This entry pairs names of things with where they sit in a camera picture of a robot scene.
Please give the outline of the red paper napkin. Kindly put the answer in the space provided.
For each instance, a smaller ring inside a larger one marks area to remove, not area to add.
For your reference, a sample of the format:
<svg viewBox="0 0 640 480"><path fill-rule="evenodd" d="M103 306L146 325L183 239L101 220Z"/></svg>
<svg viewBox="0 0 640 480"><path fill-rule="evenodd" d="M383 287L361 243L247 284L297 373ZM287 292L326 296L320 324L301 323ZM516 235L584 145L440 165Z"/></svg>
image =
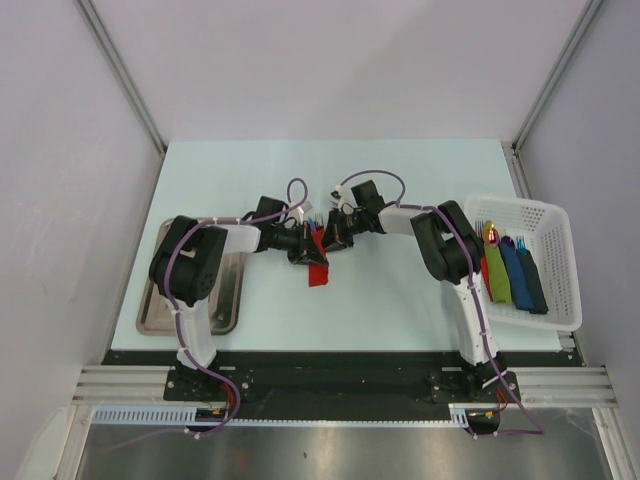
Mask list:
<svg viewBox="0 0 640 480"><path fill-rule="evenodd" d="M329 282L329 266L327 264L327 254L322 244L322 238L324 234L323 227L317 227L312 231L312 237L316 246L318 247L323 259L326 261L325 265L313 264L308 268L308 285L313 287L324 286Z"/></svg>

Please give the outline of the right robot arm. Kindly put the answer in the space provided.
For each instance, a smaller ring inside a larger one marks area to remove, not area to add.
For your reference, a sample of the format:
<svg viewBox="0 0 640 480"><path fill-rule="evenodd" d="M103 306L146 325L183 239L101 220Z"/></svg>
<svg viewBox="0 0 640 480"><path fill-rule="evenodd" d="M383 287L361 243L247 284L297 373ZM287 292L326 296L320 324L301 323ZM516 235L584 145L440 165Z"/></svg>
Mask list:
<svg viewBox="0 0 640 480"><path fill-rule="evenodd" d="M452 285L462 312L456 317L459 352L473 369L461 376L463 393L484 401L497 389L506 367L491 333L481 295L481 260L484 246L459 204L453 200L437 207L387 202L368 180L352 188L355 203L344 199L343 187L331 193L322 245L337 251L354 245L354 236L370 232L413 237L429 274Z"/></svg>

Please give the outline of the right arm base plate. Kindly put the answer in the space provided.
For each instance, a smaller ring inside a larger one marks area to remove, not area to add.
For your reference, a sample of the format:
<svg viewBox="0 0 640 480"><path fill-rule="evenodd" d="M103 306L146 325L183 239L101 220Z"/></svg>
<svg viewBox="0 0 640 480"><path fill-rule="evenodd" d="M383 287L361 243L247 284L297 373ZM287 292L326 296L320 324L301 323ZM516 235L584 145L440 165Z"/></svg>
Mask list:
<svg viewBox="0 0 640 480"><path fill-rule="evenodd" d="M425 379L430 388L430 398L437 404L448 403L497 403L499 400L521 399L516 375L506 371L499 379L496 374L483 380L470 370L435 370Z"/></svg>

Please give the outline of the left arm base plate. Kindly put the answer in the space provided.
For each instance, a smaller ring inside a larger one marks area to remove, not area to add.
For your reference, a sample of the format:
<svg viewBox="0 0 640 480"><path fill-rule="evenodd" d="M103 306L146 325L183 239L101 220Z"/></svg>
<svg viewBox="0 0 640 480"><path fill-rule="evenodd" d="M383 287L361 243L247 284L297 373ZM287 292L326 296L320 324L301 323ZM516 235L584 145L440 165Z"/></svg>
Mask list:
<svg viewBox="0 0 640 480"><path fill-rule="evenodd" d="M254 384L253 371L246 368L223 366L218 371L236 385L242 400L249 402L257 398L259 389ZM166 377L163 399L165 401L214 401L227 399L229 387L222 380L207 375L200 370L187 367L172 367Z"/></svg>

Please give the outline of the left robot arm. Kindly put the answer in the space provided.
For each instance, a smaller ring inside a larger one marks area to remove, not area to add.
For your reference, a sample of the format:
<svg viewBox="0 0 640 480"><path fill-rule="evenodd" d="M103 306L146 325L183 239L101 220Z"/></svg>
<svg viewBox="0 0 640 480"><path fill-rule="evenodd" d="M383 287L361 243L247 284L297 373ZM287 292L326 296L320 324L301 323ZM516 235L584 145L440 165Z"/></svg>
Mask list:
<svg viewBox="0 0 640 480"><path fill-rule="evenodd" d="M208 301L223 257L269 249L285 252L294 265L328 265L309 223L293 207L266 196L242 219L175 217L154 254L149 280L171 309L177 359L191 368L185 385L199 399L214 397L221 387L220 374L208 367L217 354Z"/></svg>

